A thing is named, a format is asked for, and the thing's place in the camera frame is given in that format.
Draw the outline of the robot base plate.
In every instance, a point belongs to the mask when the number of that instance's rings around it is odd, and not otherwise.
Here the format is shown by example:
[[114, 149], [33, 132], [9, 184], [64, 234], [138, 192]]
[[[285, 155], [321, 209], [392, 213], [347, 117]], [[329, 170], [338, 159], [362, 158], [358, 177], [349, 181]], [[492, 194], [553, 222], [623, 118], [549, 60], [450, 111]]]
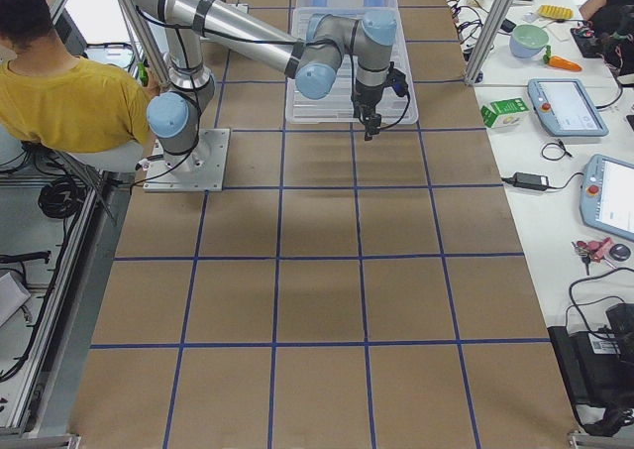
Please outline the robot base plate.
[[142, 182], [147, 192], [221, 191], [224, 184], [231, 131], [228, 128], [201, 129], [197, 147], [181, 164], [183, 157], [163, 152], [155, 139], [154, 155]]

